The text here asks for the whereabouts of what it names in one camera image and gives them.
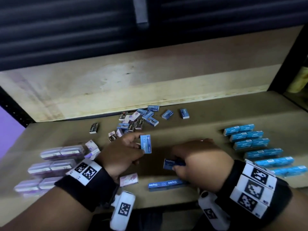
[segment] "white device with marker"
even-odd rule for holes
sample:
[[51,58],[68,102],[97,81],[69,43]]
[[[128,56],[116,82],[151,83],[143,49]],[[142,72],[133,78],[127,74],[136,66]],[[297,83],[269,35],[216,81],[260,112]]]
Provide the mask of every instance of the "white device with marker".
[[125,231],[133,210],[135,199],[136,196],[127,191],[123,191],[121,195],[115,196],[115,200],[111,204],[115,209],[111,217],[110,229]]
[[213,228],[218,231],[225,231],[230,227],[230,216],[215,203],[216,199],[215,194],[203,191],[198,199],[198,204]]

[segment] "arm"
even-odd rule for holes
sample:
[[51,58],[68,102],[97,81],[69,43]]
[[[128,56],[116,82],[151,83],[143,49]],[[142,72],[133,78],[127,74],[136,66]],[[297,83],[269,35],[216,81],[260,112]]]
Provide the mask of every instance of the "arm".
[[[174,167],[181,179],[213,193],[220,191],[234,163],[211,139],[174,146],[172,153],[186,162],[186,166]],[[293,188],[291,191],[293,197],[287,207],[264,230],[308,229],[308,196]]]
[[[142,133],[129,133],[110,143],[95,159],[116,180],[133,162],[143,156],[133,141]],[[87,230],[93,213],[66,191],[54,187],[27,210],[6,224],[3,231]]]

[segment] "wrist strap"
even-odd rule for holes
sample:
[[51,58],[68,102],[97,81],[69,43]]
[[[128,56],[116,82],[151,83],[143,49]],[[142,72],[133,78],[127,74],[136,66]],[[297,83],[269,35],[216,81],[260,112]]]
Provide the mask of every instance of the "wrist strap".
[[113,202],[119,185],[96,162],[84,159],[67,174],[55,186],[65,190],[89,211],[94,212],[99,204],[110,206]]
[[216,203],[231,217],[231,229],[270,224],[288,205],[292,192],[284,180],[251,161],[234,161],[229,177],[216,194]]

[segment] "black wristband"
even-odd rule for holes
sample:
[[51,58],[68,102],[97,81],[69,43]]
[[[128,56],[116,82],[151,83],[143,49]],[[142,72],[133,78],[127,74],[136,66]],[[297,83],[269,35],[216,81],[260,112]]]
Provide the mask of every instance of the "black wristband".
[[86,186],[69,175],[57,181],[55,186],[65,190],[91,212],[100,204],[110,205],[119,188],[104,168]]
[[250,224],[249,229],[251,227],[252,229],[260,229],[267,226],[285,209],[292,198],[292,192],[287,182],[277,178],[272,201],[262,219],[245,210],[238,203],[230,199],[230,195],[237,185],[245,165],[244,162],[235,160],[231,173],[224,182],[221,190],[216,193],[218,198],[215,202],[231,217],[230,230],[243,228],[248,223]]

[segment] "corrugated dark panel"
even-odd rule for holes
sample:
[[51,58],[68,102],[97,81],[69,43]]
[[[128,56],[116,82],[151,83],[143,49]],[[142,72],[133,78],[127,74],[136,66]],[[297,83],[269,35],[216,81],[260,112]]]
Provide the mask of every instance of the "corrugated dark panel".
[[0,0],[0,70],[231,36],[308,22],[308,0]]

